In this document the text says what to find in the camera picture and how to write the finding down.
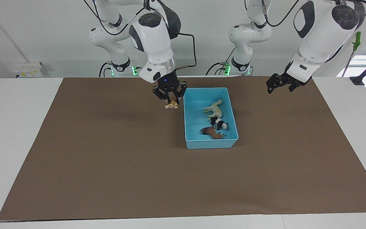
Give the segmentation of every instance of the plastic bin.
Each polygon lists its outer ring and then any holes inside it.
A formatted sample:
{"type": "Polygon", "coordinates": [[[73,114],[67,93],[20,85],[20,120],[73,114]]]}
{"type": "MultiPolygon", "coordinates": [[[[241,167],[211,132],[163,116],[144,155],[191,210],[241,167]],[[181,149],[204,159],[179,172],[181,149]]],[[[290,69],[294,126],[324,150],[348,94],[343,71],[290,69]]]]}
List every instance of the plastic bin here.
{"type": "Polygon", "coordinates": [[[188,88],[183,99],[187,149],[231,148],[234,145],[238,140],[238,131],[227,88],[188,88]],[[219,99],[223,100],[223,103],[218,106],[222,111],[221,119],[228,123],[228,130],[215,130],[224,134],[224,139],[213,139],[211,136],[201,133],[201,129],[211,126],[208,116],[212,114],[211,111],[203,113],[203,108],[212,105],[219,99]]]}

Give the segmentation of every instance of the brown paper mat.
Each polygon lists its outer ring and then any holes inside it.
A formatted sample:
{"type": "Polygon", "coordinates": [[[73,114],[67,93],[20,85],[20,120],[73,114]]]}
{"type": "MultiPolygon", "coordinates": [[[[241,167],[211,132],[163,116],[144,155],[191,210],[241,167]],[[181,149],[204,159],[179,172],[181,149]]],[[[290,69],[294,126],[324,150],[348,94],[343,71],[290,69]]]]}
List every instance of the brown paper mat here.
{"type": "Polygon", "coordinates": [[[313,81],[227,87],[240,139],[186,149],[183,106],[139,79],[63,80],[0,220],[366,212],[366,171],[313,81]]]}

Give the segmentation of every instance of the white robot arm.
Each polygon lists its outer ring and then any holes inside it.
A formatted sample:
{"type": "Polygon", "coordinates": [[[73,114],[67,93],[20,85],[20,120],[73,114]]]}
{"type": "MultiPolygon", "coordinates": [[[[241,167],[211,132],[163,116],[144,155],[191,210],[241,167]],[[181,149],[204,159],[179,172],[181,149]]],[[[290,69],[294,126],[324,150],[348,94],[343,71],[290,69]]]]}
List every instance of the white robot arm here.
{"type": "Polygon", "coordinates": [[[170,48],[170,32],[162,16],[157,12],[141,16],[129,28],[129,35],[134,47],[148,55],[148,62],[140,73],[141,78],[150,83],[158,82],[158,86],[153,87],[153,93],[161,100],[167,100],[169,104],[174,100],[179,104],[187,84],[177,79],[170,48]],[[169,94],[173,94],[175,99],[172,100],[169,94]]]}
{"type": "MultiPolygon", "coordinates": [[[[269,11],[271,0],[266,0],[269,11]]],[[[229,61],[230,73],[245,75],[250,68],[253,54],[251,43],[267,41],[272,35],[272,28],[266,23],[261,0],[251,0],[247,11],[250,24],[239,24],[231,27],[228,37],[235,45],[233,57],[229,61]]]]}
{"type": "Polygon", "coordinates": [[[302,45],[282,75],[273,74],[266,82],[268,92],[286,84],[290,91],[304,86],[311,75],[350,38],[365,18],[359,1],[311,0],[297,12],[294,27],[302,45]]]}
{"type": "Polygon", "coordinates": [[[122,30],[127,22],[118,12],[117,6],[108,0],[95,0],[95,4],[105,29],[117,35],[110,35],[102,27],[93,28],[90,30],[91,41],[108,52],[115,76],[136,75],[137,72],[132,68],[133,63],[131,63],[126,48],[118,43],[129,38],[128,30],[122,30]]]}
{"type": "Polygon", "coordinates": [[[116,35],[110,35],[104,28],[93,28],[90,31],[90,39],[96,46],[104,48],[109,53],[112,70],[116,76],[137,74],[134,68],[129,69],[133,66],[133,62],[129,58],[126,48],[118,43],[129,38],[129,30],[125,29],[129,22],[122,18],[117,6],[143,5],[145,9],[156,11],[162,15],[168,23],[170,39],[176,38],[180,32],[179,17],[160,0],[95,0],[95,5],[105,29],[116,35]]]}
{"type": "Polygon", "coordinates": [[[174,101],[178,105],[187,84],[177,79],[170,48],[170,40],[180,33],[181,22],[177,14],[161,0],[95,0],[95,5],[104,27],[113,35],[103,28],[94,28],[90,31],[90,38],[95,45],[108,51],[113,72],[122,74],[131,64],[126,49],[117,43],[131,37],[134,47],[148,55],[148,62],[139,76],[150,83],[158,81],[153,93],[161,100],[174,101]],[[125,29],[131,21],[122,19],[117,6],[126,5],[143,5],[143,9],[153,13],[141,16],[138,22],[125,29]]]}

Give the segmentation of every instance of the black and white toy cow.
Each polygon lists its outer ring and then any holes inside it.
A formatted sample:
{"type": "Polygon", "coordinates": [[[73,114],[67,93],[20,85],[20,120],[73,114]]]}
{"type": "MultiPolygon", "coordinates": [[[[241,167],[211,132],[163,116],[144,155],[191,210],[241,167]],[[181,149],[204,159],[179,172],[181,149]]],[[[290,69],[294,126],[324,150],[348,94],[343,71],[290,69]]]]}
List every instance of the black and white toy cow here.
{"type": "Polygon", "coordinates": [[[211,125],[217,125],[217,130],[222,129],[228,129],[228,123],[225,123],[223,120],[221,120],[219,117],[215,116],[212,117],[211,119],[211,125]]]}

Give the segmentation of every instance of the table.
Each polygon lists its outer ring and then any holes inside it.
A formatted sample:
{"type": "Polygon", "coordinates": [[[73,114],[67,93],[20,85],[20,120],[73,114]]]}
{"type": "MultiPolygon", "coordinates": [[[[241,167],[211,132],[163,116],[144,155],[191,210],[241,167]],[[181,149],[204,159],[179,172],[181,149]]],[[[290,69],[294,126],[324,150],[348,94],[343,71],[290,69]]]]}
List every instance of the table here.
{"type": "MultiPolygon", "coordinates": [[[[341,129],[366,169],[366,89],[349,79],[316,77],[341,129]]],[[[0,209],[34,142],[62,79],[0,79],[0,209]]],[[[366,213],[245,215],[165,219],[0,223],[40,228],[363,228],[366,213]]]]}

